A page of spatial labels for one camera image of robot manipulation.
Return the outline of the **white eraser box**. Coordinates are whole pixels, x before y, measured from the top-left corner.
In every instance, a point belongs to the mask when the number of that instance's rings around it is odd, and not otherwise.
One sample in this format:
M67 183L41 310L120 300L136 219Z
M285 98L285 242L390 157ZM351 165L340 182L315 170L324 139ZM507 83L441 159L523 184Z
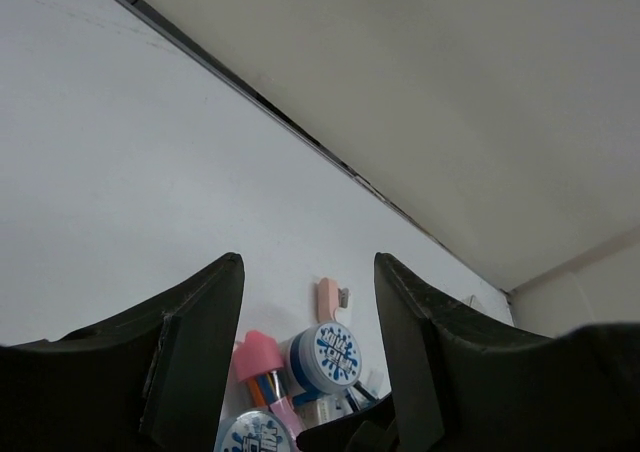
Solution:
M338 420L352 412L342 393L320 397L295 406L294 410L307 429Z

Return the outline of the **blue white round tub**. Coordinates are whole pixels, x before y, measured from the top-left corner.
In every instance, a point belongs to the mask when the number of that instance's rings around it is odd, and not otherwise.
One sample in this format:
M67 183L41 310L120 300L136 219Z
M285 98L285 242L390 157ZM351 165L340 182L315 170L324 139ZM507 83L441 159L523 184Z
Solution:
M354 385L362 357L354 334L338 322L307 328L281 344L294 395L332 395Z
M298 448L289 431L271 412L252 409L222 420L214 452L293 452Z

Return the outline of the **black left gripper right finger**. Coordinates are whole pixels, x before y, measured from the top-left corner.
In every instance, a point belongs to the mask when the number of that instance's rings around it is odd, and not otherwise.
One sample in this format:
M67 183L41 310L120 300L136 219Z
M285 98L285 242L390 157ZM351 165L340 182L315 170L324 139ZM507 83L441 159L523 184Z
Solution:
M506 325L379 253L390 393L298 436L302 451L635 451L639 327L556 338Z

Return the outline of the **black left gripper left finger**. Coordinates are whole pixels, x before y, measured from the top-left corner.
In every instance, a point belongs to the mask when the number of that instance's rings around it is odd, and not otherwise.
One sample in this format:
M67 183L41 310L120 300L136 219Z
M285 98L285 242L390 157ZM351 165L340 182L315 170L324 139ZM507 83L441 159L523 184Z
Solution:
M228 253L57 341L1 350L5 451L209 451L245 271Z

